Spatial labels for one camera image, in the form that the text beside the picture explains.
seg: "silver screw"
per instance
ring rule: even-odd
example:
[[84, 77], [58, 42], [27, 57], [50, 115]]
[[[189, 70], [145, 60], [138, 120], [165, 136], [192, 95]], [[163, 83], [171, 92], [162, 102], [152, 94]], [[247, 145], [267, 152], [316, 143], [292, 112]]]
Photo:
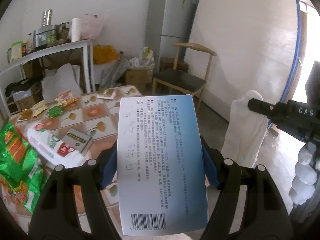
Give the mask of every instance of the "silver screw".
[[88, 160], [88, 165], [89, 166], [93, 166], [93, 165], [95, 165], [97, 163], [97, 161], [95, 160], [95, 159], [90, 159], [90, 160]]
[[59, 164], [54, 168], [56, 171], [61, 171], [63, 169], [63, 165]]
[[231, 159], [225, 159], [225, 160], [224, 160], [224, 163], [225, 163], [226, 165], [232, 165], [232, 164], [233, 164], [233, 160], [231, 160]]
[[265, 166], [263, 166], [263, 165], [258, 165], [258, 170], [259, 171], [265, 171], [266, 170], [266, 168], [265, 168]]

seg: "checkered tablecloth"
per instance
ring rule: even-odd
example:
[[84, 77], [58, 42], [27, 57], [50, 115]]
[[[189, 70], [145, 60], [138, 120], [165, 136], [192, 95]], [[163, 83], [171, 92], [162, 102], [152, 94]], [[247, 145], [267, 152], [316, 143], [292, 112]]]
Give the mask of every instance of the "checkered tablecloth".
[[[12, 116], [11, 120], [24, 135], [28, 127], [37, 122], [43, 123], [59, 139], [62, 139], [71, 127], [91, 134], [94, 141], [87, 153], [87, 158], [97, 158], [102, 150], [111, 148], [117, 139], [120, 98], [135, 96], [141, 96], [135, 86], [123, 86], [116, 88], [116, 97], [113, 100], [99, 99], [96, 92], [84, 94], [75, 103], [65, 107], [63, 115], [52, 119], [49, 118], [48, 111], [44, 111], [39, 116], [28, 121], [16, 123], [19, 114]], [[48, 104], [49, 108], [55, 105], [56, 103], [54, 102]], [[46, 167], [46, 160], [43, 158], [41, 160], [43, 166]], [[48, 174], [51, 172], [48, 168], [45, 171]], [[8, 210], [22, 229], [28, 232], [31, 213], [11, 195], [10, 187], [4, 179], [0, 178], [0, 184], [4, 203]], [[116, 228], [122, 235], [116, 176], [113, 179], [113, 183], [101, 191], [101, 194]], [[84, 231], [90, 232], [80, 186], [75, 186], [75, 198], [81, 227]]]

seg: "yellow bag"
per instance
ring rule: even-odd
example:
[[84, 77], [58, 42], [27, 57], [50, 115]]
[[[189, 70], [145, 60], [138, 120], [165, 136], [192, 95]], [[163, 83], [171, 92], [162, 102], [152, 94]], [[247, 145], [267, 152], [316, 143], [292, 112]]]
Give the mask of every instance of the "yellow bag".
[[93, 46], [93, 62], [94, 64], [104, 64], [112, 60], [117, 60], [118, 54], [116, 49], [112, 45], [100, 44]]

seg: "wooden chair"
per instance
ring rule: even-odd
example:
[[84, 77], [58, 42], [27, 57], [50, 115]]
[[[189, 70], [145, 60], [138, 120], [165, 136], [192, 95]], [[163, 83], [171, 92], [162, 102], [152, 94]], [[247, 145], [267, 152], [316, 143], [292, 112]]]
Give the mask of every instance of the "wooden chair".
[[[173, 88], [183, 93], [191, 94], [192, 96], [194, 96], [195, 93], [201, 91], [199, 96], [199, 102], [196, 107], [196, 112], [198, 112], [201, 104], [201, 100], [202, 100], [203, 91], [209, 76], [212, 56], [216, 56], [217, 53], [206, 48], [205, 46], [202, 46], [196, 43], [175, 43], [173, 44], [173, 46], [178, 47], [177, 54], [174, 59], [173, 69], [167, 69], [165, 71], [161, 71], [153, 75], [152, 94], [154, 95], [156, 93], [157, 82], [170, 87], [169, 89], [170, 95], [172, 94]], [[177, 70], [180, 47], [194, 49], [194, 50], [198, 50], [198, 51], [202, 51], [210, 54], [204, 79], [201, 79], [199, 77]]]

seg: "refrigerator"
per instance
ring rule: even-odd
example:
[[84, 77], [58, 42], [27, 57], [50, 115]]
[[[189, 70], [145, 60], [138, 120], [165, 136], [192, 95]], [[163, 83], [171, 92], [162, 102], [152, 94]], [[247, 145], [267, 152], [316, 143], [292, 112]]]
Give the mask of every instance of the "refrigerator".
[[[172, 44], [188, 42], [196, 6], [197, 0], [149, 0], [145, 46], [154, 52], [155, 72], [161, 57], [175, 57], [177, 48]], [[179, 59], [184, 54], [180, 49]]]

